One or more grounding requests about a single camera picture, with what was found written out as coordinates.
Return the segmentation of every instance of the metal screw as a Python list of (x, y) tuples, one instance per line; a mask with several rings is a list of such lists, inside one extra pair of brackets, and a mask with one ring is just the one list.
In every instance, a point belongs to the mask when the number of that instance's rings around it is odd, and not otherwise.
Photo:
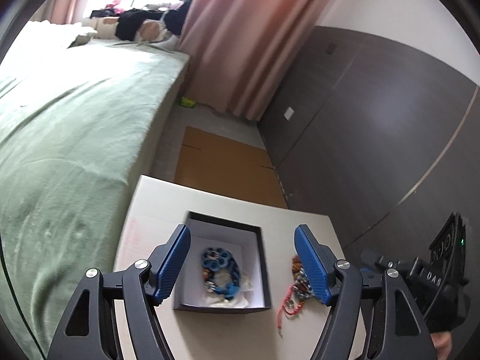
[(85, 276), (87, 278), (94, 278), (95, 276), (97, 276), (97, 274), (98, 274), (98, 271), (95, 268), (91, 268), (87, 272), (85, 272)]
[(398, 271), (396, 269), (390, 268), (389, 270), (387, 270), (387, 275), (389, 275), (391, 278), (397, 278)]
[(135, 261), (135, 268), (137, 269), (143, 269), (148, 266), (148, 261), (145, 259), (139, 259), (138, 261)]
[(350, 263), (346, 259), (339, 259), (337, 261), (337, 267), (340, 269), (349, 269)]

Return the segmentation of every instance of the mattress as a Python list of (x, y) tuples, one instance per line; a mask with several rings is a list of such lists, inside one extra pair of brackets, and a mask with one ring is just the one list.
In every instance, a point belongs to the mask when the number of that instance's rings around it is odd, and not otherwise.
[(0, 315), (30, 359), (47, 355), (85, 271), (112, 271), (131, 195), (187, 62), (148, 44), (96, 42), (26, 76), (0, 76), (0, 234), (38, 345), (1, 270)]

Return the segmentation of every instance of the wall socket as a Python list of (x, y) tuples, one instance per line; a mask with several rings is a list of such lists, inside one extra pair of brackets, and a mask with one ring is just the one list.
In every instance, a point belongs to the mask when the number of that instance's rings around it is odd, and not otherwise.
[(293, 113), (295, 111), (293, 109), (291, 109), (290, 107), (288, 107), (285, 111), (285, 114), (283, 114), (283, 116), (285, 117), (286, 120), (290, 120), (290, 118), (292, 117)]

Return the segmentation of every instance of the open box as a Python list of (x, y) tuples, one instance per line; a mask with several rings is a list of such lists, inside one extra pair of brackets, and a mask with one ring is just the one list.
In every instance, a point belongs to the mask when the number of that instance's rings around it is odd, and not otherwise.
[[(185, 225), (190, 229), (191, 246), (176, 282), (175, 310), (249, 314), (272, 307), (261, 228), (196, 212), (189, 212)], [(209, 247), (229, 251), (240, 271), (248, 275), (252, 290), (243, 293), (247, 307), (207, 305), (201, 261), (203, 252)]]

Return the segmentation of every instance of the cardboard box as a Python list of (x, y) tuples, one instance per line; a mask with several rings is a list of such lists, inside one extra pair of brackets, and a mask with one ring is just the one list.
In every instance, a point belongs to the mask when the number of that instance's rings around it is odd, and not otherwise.
[(193, 127), (185, 130), (174, 183), (287, 208), (266, 150)]
[[(175, 285), (174, 309), (212, 314), (249, 314), (272, 307), (261, 228), (190, 212), (185, 224), (191, 246)], [(253, 290), (244, 292), (248, 307), (210, 307), (205, 303), (202, 254), (206, 248), (229, 251), (245, 271)]]

